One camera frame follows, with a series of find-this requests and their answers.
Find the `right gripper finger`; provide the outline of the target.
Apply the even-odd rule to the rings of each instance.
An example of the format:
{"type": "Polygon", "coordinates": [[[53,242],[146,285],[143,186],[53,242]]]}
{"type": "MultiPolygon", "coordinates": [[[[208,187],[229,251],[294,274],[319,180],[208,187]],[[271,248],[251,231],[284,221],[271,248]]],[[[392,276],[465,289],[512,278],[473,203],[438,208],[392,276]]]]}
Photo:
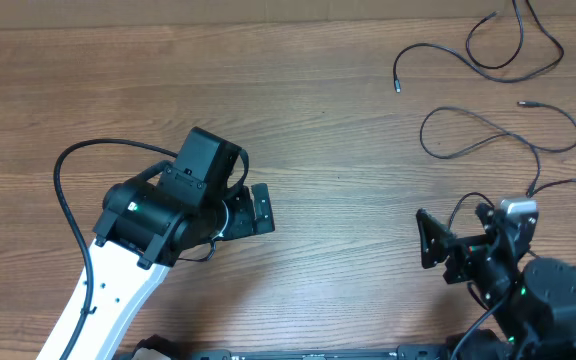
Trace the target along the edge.
{"type": "Polygon", "coordinates": [[[415,217],[420,235],[422,267],[433,268],[447,259],[456,234],[424,208],[419,209],[415,217]]]}
{"type": "Polygon", "coordinates": [[[485,232],[489,232],[493,225],[494,207],[488,203],[480,202],[475,214],[479,218],[485,232]]]}

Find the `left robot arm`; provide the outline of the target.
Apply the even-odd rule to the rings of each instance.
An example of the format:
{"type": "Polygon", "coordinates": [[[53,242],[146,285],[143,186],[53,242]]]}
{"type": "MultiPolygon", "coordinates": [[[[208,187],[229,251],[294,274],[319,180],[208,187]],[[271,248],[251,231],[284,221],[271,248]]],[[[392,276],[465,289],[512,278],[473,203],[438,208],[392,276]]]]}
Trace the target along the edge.
{"type": "Polygon", "coordinates": [[[42,359],[112,358],[183,251],[275,229],[267,185],[228,182],[237,162],[250,166],[245,149],[195,127],[178,152],[162,149],[164,160],[107,191],[94,238],[86,241],[61,183],[66,158],[86,145],[66,148],[53,169],[56,197],[84,267],[40,350],[42,359]]]}

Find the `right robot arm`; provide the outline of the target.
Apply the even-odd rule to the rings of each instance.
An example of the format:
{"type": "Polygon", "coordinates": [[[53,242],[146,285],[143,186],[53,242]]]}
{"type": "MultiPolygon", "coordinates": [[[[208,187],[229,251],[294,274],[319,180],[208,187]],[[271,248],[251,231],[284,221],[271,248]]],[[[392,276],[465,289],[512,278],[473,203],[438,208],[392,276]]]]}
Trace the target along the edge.
{"type": "Polygon", "coordinates": [[[424,209],[416,213],[423,268],[444,264],[448,284],[477,290],[484,313],[447,340],[451,359],[576,359],[576,267],[549,257],[525,266],[539,219],[533,199],[481,203],[481,235],[458,237],[424,209]]]}

